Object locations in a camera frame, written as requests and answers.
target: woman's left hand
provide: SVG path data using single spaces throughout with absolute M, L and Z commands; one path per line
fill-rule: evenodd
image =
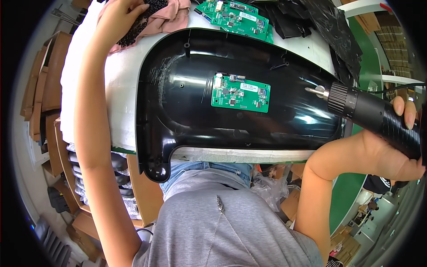
M 148 4 L 143 4 L 143 0 L 115 0 L 108 3 L 92 40 L 96 42 L 97 46 L 109 51 L 125 36 L 137 17 L 148 7 Z

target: cable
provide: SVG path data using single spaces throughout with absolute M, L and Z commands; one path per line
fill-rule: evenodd
M 136 232 L 139 232 L 139 231 L 146 231 L 146 232 L 150 233 L 151 235 L 153 235 L 152 231 L 145 229 L 145 228 L 139 228 L 138 230 L 136 230 Z
M 406 88 L 406 87 L 412 87 L 412 86 L 425 86 L 425 83 L 408 83 L 405 85 L 400 85 L 394 88 L 390 88 L 390 89 L 386 89 L 386 90 L 382 90 L 382 91 L 376 91 L 376 92 L 370 92 L 373 94 L 382 94 L 382 93 L 386 93 L 389 91 L 393 91 L 393 90 L 397 90 L 397 89 L 402 89 L 402 88 Z

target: black plastic housing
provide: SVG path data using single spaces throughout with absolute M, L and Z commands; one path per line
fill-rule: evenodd
M 268 113 L 212 107 L 218 71 L 271 85 Z M 169 34 L 152 47 L 140 70 L 135 104 L 139 171 L 166 182 L 171 155 L 183 146 L 315 150 L 342 136 L 343 120 L 304 88 L 329 87 L 334 81 L 314 63 L 256 39 L 208 29 Z

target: plastic bag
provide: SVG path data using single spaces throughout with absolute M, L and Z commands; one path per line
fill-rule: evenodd
M 251 191 L 262 197 L 270 208 L 278 212 L 280 210 L 280 199 L 288 197 L 287 176 L 290 171 L 290 164 L 282 164 L 284 168 L 281 178 L 270 178 L 263 176 L 257 169 L 253 170 Z

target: white sticker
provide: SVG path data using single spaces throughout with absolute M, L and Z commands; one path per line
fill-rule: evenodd
M 247 84 L 247 83 L 241 83 L 240 89 L 248 90 L 248 91 L 252 91 L 252 92 L 256 92 L 256 93 L 258 92 L 258 86 Z
M 240 12 L 239 16 L 241 16 L 243 18 L 247 18 L 248 20 L 251 20 L 251 21 L 257 21 L 256 17 L 249 15 L 249 14 L 246 14 L 246 13 L 243 13 L 243 12 Z

